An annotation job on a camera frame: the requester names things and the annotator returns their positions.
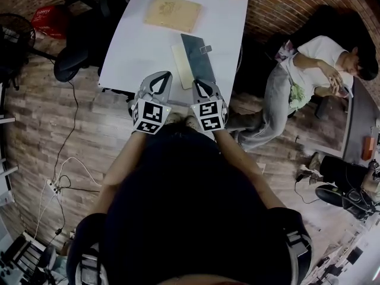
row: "black fan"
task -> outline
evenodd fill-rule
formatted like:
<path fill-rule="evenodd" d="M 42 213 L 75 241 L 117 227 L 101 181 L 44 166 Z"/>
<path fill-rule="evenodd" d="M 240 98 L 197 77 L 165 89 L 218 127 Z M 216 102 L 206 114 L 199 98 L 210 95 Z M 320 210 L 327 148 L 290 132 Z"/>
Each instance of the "black fan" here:
<path fill-rule="evenodd" d="M 27 63 L 26 53 L 33 48 L 36 33 L 31 23 L 15 14 L 0 14 L 0 83 L 5 86 L 15 78 Z"/>

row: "dark desk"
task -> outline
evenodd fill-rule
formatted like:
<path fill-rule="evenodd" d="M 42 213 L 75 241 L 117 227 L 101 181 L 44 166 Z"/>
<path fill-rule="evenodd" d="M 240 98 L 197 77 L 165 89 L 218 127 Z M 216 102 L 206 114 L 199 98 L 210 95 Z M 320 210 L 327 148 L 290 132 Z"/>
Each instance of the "dark desk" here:
<path fill-rule="evenodd" d="M 373 136 L 377 143 L 379 129 L 376 127 L 376 119 L 380 118 L 380 111 L 367 89 L 357 79 L 354 80 L 353 94 L 351 118 L 343 160 L 348 163 L 367 166 L 369 161 L 363 161 L 361 158 L 364 138 Z"/>
<path fill-rule="evenodd" d="M 363 161 L 361 158 L 364 137 L 373 136 L 377 142 L 379 129 L 376 127 L 376 119 L 380 118 L 380 111 L 357 78 L 354 79 L 352 91 L 354 97 L 349 98 L 349 111 L 341 150 L 309 142 L 300 136 L 296 138 L 296 143 L 320 153 L 339 157 L 348 163 L 367 166 L 369 161 Z"/>

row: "orange object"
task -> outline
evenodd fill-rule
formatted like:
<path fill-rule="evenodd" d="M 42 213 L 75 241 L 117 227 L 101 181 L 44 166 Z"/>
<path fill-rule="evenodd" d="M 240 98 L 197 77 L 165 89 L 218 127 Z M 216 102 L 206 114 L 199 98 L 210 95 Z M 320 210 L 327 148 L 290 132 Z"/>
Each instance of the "orange object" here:
<path fill-rule="evenodd" d="M 364 147 L 363 147 L 363 160 L 370 160 L 373 155 L 373 151 L 375 150 L 375 139 L 374 137 L 366 137 L 364 139 Z"/>

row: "brick wall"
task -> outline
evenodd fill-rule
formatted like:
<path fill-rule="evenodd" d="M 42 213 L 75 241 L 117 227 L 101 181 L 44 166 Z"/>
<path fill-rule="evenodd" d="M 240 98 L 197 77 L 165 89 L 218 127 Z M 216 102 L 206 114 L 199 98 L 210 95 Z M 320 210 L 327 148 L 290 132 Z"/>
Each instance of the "brick wall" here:
<path fill-rule="evenodd" d="M 31 19 L 38 7 L 52 5 L 62 0 L 0 0 L 0 12 L 14 12 Z M 352 8 L 363 18 L 378 52 L 380 52 L 380 2 L 378 0 L 249 0 L 246 32 L 266 41 L 273 33 L 296 31 L 318 5 Z M 380 78 L 365 83 L 380 106 Z"/>

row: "red bag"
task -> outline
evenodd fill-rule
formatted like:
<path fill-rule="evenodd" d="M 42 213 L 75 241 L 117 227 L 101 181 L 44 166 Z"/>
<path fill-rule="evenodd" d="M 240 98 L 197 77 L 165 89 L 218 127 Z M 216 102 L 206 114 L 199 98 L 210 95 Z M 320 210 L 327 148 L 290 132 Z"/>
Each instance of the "red bag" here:
<path fill-rule="evenodd" d="M 70 14 L 63 7 L 39 8 L 31 20 L 33 27 L 56 39 L 65 39 Z"/>

